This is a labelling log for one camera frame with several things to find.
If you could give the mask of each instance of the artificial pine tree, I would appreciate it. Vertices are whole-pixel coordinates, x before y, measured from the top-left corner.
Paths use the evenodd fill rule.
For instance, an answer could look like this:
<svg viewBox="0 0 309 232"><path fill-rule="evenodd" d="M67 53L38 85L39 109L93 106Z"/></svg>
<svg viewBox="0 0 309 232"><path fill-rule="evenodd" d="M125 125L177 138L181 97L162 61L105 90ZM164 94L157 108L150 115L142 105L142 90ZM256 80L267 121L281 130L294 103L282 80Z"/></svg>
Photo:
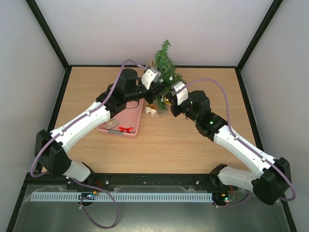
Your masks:
<svg viewBox="0 0 309 232"><path fill-rule="evenodd" d="M169 40L162 43L161 50L157 51L154 56L154 61L148 63L148 66L155 66L160 72L160 81L166 88L156 97L160 110L166 110L165 103L162 101L163 96L171 90L171 86L178 81L183 81L183 76L176 73L176 67L173 61L169 58L169 47L171 46Z"/></svg>

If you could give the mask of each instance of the pink tray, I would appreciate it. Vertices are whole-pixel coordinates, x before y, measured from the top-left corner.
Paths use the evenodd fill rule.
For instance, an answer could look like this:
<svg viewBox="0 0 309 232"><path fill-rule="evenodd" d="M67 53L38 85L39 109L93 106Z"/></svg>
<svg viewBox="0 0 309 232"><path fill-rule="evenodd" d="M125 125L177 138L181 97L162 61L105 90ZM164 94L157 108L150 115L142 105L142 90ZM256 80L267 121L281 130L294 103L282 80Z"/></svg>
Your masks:
<svg viewBox="0 0 309 232"><path fill-rule="evenodd" d="M140 123L140 115L143 108L144 100L140 100L140 103L137 108L134 108L137 106L136 101L128 102L126 104L127 108L134 108L134 109L125 109L121 111L119 114L117 114L114 119L117 119L119 121L118 125L110 130L103 129L103 124L100 124L97 126L97 130L104 133L114 134L114 135L120 135L128 138L136 138L137 137L137 130ZM127 133L126 130L124 132L120 132L119 127L123 128L130 128L133 129L130 130L130 133Z"/></svg>

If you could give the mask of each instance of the white wall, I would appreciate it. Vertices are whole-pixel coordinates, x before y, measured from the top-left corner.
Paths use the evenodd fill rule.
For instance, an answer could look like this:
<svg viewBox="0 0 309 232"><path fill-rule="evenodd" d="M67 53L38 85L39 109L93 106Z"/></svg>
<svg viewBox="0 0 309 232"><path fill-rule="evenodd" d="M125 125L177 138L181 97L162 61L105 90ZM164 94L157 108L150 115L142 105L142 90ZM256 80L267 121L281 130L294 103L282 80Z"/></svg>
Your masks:
<svg viewBox="0 0 309 232"><path fill-rule="evenodd" d="M70 64L237 65L272 0L37 0Z"/></svg>
<svg viewBox="0 0 309 232"><path fill-rule="evenodd" d="M242 71L266 152L291 164L300 232L309 227L308 21L307 0L283 1Z"/></svg>
<svg viewBox="0 0 309 232"><path fill-rule="evenodd" d="M26 1L0 0L0 6L0 231L5 231L64 69Z"/></svg>

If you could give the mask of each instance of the ribbon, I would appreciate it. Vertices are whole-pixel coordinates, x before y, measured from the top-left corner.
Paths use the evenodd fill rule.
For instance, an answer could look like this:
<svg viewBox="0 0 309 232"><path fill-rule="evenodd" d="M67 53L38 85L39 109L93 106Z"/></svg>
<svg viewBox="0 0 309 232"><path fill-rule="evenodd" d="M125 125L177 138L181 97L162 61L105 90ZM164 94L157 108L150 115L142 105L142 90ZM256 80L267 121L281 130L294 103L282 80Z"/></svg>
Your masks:
<svg viewBox="0 0 309 232"><path fill-rule="evenodd" d="M130 128L124 128L124 127L118 127L118 129L120 129L120 132L126 132L127 133L131 133L130 130L133 130L133 127L130 127Z"/></svg>

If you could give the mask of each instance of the wooden table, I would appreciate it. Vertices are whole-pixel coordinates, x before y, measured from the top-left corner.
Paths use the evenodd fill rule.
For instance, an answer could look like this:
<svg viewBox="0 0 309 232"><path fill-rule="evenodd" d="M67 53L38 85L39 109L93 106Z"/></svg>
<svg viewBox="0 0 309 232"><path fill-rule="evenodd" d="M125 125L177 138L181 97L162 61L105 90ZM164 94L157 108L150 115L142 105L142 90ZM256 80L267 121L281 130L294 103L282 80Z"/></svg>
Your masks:
<svg viewBox="0 0 309 232"><path fill-rule="evenodd" d="M142 76L141 69L135 70ZM114 82L118 71L114 67L73 67L55 128L83 112ZM206 77L221 83L230 102L232 126L255 144L234 69L178 68L177 72L187 82ZM189 91L193 90L204 90L212 111L226 118L224 97L215 84L198 83L189 87ZM230 152L200 135L194 122L183 115L175 118L171 112L164 118L151 118L143 110L137 139L93 129L68 155L85 162L97 173L209 173L220 163L247 170Z"/></svg>

